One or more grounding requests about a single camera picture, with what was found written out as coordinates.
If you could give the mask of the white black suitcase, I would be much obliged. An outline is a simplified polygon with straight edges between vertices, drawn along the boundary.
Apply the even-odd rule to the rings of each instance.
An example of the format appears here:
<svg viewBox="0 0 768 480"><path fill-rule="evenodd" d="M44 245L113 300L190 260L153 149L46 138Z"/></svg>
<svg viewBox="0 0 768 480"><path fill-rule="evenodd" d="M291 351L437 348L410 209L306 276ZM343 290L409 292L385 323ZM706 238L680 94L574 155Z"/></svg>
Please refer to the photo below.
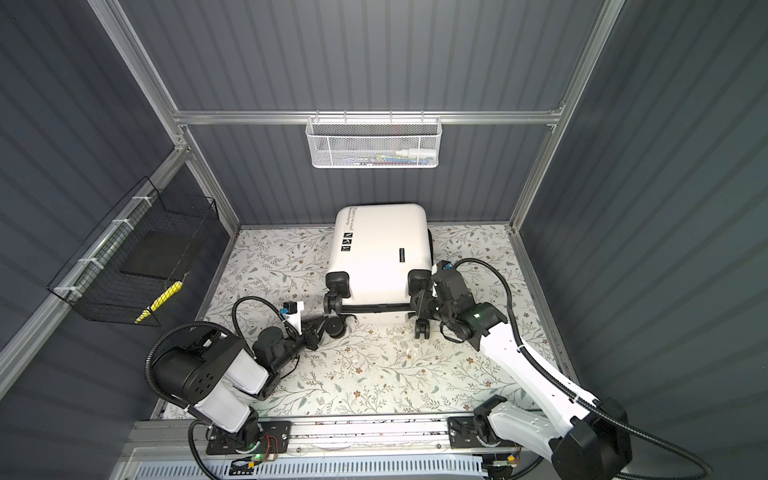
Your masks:
<svg viewBox="0 0 768 480"><path fill-rule="evenodd" d="M412 297L430 286L432 265L422 206L344 207L334 224L324 311L353 316L361 324L405 324L415 314Z"/></svg>

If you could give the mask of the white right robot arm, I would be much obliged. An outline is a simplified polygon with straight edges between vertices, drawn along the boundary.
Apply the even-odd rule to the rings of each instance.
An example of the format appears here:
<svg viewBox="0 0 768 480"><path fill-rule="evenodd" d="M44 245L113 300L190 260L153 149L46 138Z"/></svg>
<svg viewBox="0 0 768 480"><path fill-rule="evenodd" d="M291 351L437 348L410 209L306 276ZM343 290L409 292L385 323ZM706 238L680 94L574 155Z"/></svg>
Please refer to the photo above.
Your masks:
<svg viewBox="0 0 768 480"><path fill-rule="evenodd" d="M458 267L445 260L434 265L431 286L414 298L417 310L448 328L449 341L467 343L496 363L541 410L534 414L493 396L474 413L481 442L521 445L550 461L562 479L628 479L637 438L697 466L695 478L712 478L701 457L630 425L620 403L597 398L553 367L523 339L512 305L499 310L477 302Z"/></svg>

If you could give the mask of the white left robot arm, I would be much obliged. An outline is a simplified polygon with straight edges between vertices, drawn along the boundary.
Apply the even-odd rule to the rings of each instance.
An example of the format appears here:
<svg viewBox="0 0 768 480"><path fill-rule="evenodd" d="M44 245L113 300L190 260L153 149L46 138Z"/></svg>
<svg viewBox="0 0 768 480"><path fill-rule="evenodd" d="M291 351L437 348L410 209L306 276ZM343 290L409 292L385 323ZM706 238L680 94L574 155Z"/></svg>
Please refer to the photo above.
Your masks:
<svg viewBox="0 0 768 480"><path fill-rule="evenodd" d="M238 307L247 301L268 306L282 325L262 330L249 343L237 320ZM301 302L277 308L261 297L246 296L233 305L231 329L207 321L176 326L151 347L144 364L146 381L158 397L191 414L230 449L243 454L271 449L258 413L236 393L266 399L288 375L290 363L319 348L332 317L304 316L303 310Z"/></svg>

